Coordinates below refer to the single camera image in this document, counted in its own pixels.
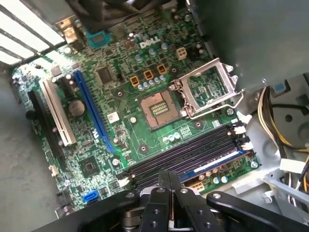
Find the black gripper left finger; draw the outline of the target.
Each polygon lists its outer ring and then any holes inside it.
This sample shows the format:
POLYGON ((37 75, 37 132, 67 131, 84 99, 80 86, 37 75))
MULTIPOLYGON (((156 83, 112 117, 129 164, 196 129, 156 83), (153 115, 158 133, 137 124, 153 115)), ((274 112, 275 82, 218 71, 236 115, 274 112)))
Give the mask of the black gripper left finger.
POLYGON ((39 232, 166 232, 169 229, 170 175, 140 193, 122 191, 38 228, 39 232))

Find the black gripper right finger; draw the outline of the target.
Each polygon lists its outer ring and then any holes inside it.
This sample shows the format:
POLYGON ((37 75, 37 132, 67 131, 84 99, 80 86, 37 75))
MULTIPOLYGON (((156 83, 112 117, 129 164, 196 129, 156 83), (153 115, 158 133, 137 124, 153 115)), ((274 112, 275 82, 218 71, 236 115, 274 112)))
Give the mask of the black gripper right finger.
POLYGON ((170 172, 170 209, 176 225, 195 232, 285 232, 287 218, 224 192, 206 199, 183 188, 176 172, 170 172))

